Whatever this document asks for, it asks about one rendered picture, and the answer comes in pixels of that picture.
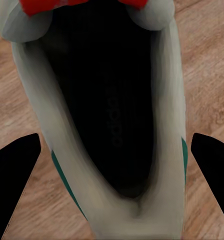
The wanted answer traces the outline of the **gym shoe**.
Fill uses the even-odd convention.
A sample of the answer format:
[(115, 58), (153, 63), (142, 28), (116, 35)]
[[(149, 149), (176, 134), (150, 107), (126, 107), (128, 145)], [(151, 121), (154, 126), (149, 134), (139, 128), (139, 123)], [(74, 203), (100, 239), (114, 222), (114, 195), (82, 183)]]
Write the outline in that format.
[(0, 0), (53, 163), (97, 240), (181, 240), (186, 93), (173, 0)]

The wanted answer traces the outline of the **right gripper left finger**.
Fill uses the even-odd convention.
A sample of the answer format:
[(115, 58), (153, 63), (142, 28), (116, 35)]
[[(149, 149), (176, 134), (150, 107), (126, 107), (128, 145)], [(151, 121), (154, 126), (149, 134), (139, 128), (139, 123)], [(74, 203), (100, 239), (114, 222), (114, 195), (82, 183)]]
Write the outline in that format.
[(41, 152), (37, 133), (0, 150), (0, 240)]

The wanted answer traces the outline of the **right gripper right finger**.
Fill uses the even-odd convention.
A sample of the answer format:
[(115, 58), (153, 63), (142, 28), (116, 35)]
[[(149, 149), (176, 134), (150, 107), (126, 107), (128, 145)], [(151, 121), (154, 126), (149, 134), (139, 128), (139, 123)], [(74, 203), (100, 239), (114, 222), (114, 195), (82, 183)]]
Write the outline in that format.
[(224, 143), (194, 133), (191, 152), (224, 213)]

